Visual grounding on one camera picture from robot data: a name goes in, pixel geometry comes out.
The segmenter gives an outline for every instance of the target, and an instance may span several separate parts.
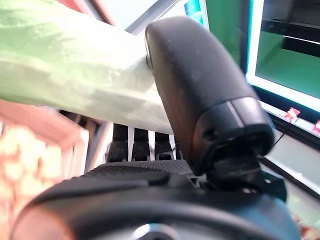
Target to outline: red object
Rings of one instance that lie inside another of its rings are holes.
[[[292,121],[296,119],[299,114],[300,114],[300,111],[298,109],[291,107],[289,111],[286,112],[284,118]]]
[[[91,12],[91,10],[89,9],[88,5],[84,0],[58,0],[58,1],[73,10],[93,16],[93,13]]]

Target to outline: black device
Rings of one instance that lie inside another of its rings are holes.
[[[106,163],[65,180],[22,211],[13,239],[40,209],[75,240],[300,240],[283,179],[259,164],[271,122],[228,52],[186,17],[151,23],[145,41],[185,160]]]

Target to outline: textured black surface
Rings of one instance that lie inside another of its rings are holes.
[[[111,162],[102,164],[92,171],[100,171],[113,175],[150,171],[165,171],[179,175],[192,174],[185,160]]]

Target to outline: monitor screen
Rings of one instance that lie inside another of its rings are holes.
[[[248,81],[320,112],[320,1],[253,1]]]

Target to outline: light green cloth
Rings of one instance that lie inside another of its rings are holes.
[[[0,98],[172,133],[141,39],[55,0],[0,0]]]

